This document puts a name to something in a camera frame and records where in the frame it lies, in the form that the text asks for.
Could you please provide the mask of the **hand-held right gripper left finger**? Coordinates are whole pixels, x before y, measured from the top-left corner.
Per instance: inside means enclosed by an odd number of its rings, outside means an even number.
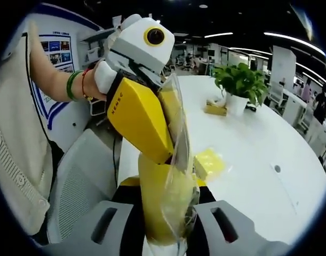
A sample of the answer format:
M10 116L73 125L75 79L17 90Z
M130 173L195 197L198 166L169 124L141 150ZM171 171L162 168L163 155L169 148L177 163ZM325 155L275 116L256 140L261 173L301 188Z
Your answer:
M50 244L48 255L142 255L144 236L139 177L129 177L112 200L80 217L69 237Z

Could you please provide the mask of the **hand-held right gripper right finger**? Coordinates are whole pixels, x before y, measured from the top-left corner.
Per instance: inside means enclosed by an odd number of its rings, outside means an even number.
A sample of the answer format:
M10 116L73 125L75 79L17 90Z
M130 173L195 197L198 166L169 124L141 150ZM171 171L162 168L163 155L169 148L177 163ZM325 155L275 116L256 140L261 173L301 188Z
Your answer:
M254 222L226 201L215 200L201 179L194 229L188 255L286 255L289 245L269 241L256 232Z

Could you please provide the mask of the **person's left hand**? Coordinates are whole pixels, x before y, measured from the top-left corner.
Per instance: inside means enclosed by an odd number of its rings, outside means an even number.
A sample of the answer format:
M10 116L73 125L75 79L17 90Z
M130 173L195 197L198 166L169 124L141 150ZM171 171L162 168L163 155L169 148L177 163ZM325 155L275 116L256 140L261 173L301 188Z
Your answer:
M103 60L99 60L93 69L86 72L83 78L83 94L87 97L93 97L98 100L106 101L107 96L101 93L97 87L96 80L94 78L94 73L98 68L99 64L102 63Z

